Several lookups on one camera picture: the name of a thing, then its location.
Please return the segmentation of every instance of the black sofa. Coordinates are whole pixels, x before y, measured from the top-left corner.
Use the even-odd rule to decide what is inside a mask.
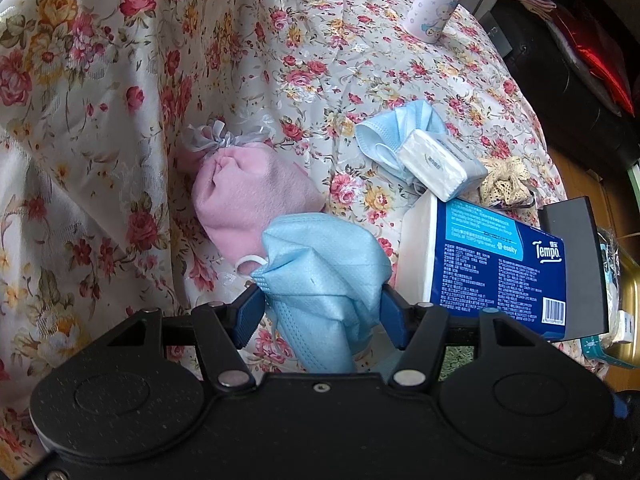
[[[602,177],[631,167],[640,158],[635,121],[600,104],[569,68],[546,25],[520,3],[498,0],[492,15],[513,47],[504,61],[547,142]]]
[[[633,83],[640,45],[604,1],[553,1],[571,10],[579,2],[587,6],[619,43]],[[620,175],[638,161],[639,121],[600,104],[564,61],[542,20],[513,0],[498,0],[492,15],[513,47],[505,63],[538,114],[547,142],[602,177]]]

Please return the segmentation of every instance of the wooden floor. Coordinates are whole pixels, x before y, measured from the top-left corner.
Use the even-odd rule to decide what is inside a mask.
[[[588,196],[596,224],[612,230],[617,237],[640,232],[640,212],[628,180],[603,180],[587,173],[562,153],[549,148],[569,198]],[[640,262],[640,236],[620,240],[620,245]],[[640,369],[611,367],[606,378],[617,391],[640,390]]]

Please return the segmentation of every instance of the tempo tissue box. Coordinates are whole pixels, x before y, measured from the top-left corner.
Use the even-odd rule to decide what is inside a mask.
[[[456,316],[498,308],[549,340],[564,337],[560,238],[480,206],[429,191],[402,220],[396,291]]]

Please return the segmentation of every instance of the light blue face mask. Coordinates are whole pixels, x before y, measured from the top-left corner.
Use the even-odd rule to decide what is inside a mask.
[[[380,291],[391,264],[363,227],[324,213],[277,217],[262,233],[268,262],[251,277],[267,315],[309,372],[355,371],[380,322]]]
[[[416,179],[400,162],[397,153],[416,128],[437,134],[447,133],[447,127],[433,107],[427,101],[419,100],[356,124],[356,140],[362,153],[392,175],[412,184]]]

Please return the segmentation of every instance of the red rose print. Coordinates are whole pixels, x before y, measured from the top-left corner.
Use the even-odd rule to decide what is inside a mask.
[[[166,347],[166,358],[169,361],[174,363],[180,362],[182,356],[184,355],[184,346],[167,346]]]
[[[172,50],[166,55],[166,61],[164,62],[164,70],[168,75],[174,75],[175,71],[180,65],[180,51]]]
[[[331,46],[332,48],[339,48],[342,50],[343,46],[348,45],[349,43],[342,36],[338,36],[337,34],[331,37]]]
[[[326,128],[326,134],[331,138],[331,139],[337,139],[338,137],[340,137],[340,134],[338,133],[338,131],[333,127],[333,125],[329,124],[329,126],[327,126]]]
[[[264,29],[260,22],[255,23],[255,37],[259,43],[264,43]]]
[[[193,269],[191,269],[189,277],[198,290],[213,290],[213,280],[209,276],[209,271],[196,256],[193,257]],[[213,271],[213,279],[216,278],[217,274]]]
[[[357,96],[356,94],[349,94],[349,101],[351,101],[355,105],[362,104],[362,99],[360,99],[360,97]]]
[[[316,75],[322,75],[326,72],[326,65],[321,61],[307,61],[306,67]]]
[[[472,38],[475,38],[476,36],[478,36],[478,31],[475,30],[473,27],[465,27],[465,25],[460,25],[460,30],[466,36],[471,36]]]
[[[362,122],[362,117],[353,112],[347,112],[347,119],[353,121],[354,124],[360,124]]]
[[[423,67],[420,63],[416,61],[411,62],[411,68],[414,71],[415,75],[426,75],[427,69]]]
[[[261,359],[283,364],[285,359],[291,359],[293,352],[283,338],[277,337],[275,341],[268,330],[258,329],[258,337],[255,339],[254,355]]]
[[[145,100],[145,95],[139,86],[130,86],[129,89],[127,89],[126,96],[129,113],[137,111]]]
[[[191,101],[191,76],[187,76],[180,83],[180,93],[175,104],[175,113],[178,117],[182,117]]]
[[[460,138],[460,130],[456,127],[455,124],[453,124],[453,123],[444,123],[444,125],[447,127],[447,130],[449,131],[449,133],[453,137]]]
[[[294,86],[307,86],[309,85],[309,83],[311,83],[312,78],[313,76],[311,75],[311,73],[307,72],[306,70],[297,68],[289,72],[284,79],[286,79],[287,82],[291,83]]]
[[[156,8],[156,0],[124,0],[120,4],[120,12],[130,18],[139,12],[147,12]]]
[[[283,133],[291,140],[302,140],[304,131],[296,123],[280,123]]]
[[[0,426],[0,442],[5,442],[14,453],[22,454],[24,452],[17,435],[4,425]]]
[[[72,60],[72,67],[86,71],[89,65],[94,61],[97,54],[104,54],[104,45],[95,43],[94,25],[92,23],[91,14],[82,12],[79,14],[71,27],[72,47],[69,51],[69,57]]]
[[[398,97],[396,99],[389,99],[386,104],[393,110],[397,106],[402,106],[404,104],[404,99],[402,99],[401,97]]]
[[[498,158],[507,158],[508,156],[511,156],[511,150],[509,149],[509,145],[504,142],[504,140],[496,139],[495,146],[492,149],[491,155]]]
[[[104,277],[110,277],[114,272],[113,263],[113,247],[111,247],[111,239],[103,238],[100,245],[100,257],[98,257],[98,268],[104,272]]]
[[[2,362],[2,359],[0,359],[0,381],[8,381],[9,378],[9,374],[4,371],[4,363]]]
[[[375,224],[381,218],[386,216],[386,211],[377,211],[375,209],[370,209],[367,211],[367,220],[370,224]]]
[[[405,43],[413,43],[413,44],[418,44],[420,40],[418,40],[418,38],[416,38],[415,36],[412,36],[411,34],[405,34],[405,33],[401,33],[399,34],[399,38],[404,41]]]
[[[507,95],[511,95],[516,90],[516,85],[511,79],[507,79],[502,83],[502,88],[504,88],[504,92]]]
[[[42,220],[47,215],[47,208],[41,196],[27,201],[27,218],[29,220]]]
[[[276,30],[282,30],[287,26],[287,23],[289,23],[287,13],[282,9],[274,10],[271,13],[271,23],[273,23],[273,27],[275,27]]]
[[[91,254],[91,246],[84,240],[84,238],[80,238],[77,245],[74,245],[74,260],[78,265],[91,265],[91,258],[89,255]]]
[[[174,123],[175,118],[175,98],[170,86],[165,86],[162,90],[160,104],[162,106],[162,123],[166,130]]]
[[[218,40],[211,43],[205,53],[205,58],[207,59],[207,66],[211,70],[220,69],[220,44],[218,43]]]
[[[154,218],[143,209],[129,215],[127,240],[139,251],[148,251],[158,240],[158,226]]]
[[[31,77],[22,71],[22,53],[19,48],[9,56],[0,56],[0,97],[4,106],[27,104],[31,91]]]
[[[229,38],[229,54],[231,55],[233,62],[236,64],[240,62],[244,54],[247,54],[246,50],[242,50],[240,41],[240,34],[232,34]]]
[[[382,250],[385,251],[386,256],[391,256],[394,253],[394,249],[391,246],[391,242],[386,238],[378,238],[378,243]]]
[[[338,173],[331,180],[329,193],[336,202],[351,205],[362,194],[363,186],[359,178],[354,178],[348,173]]]

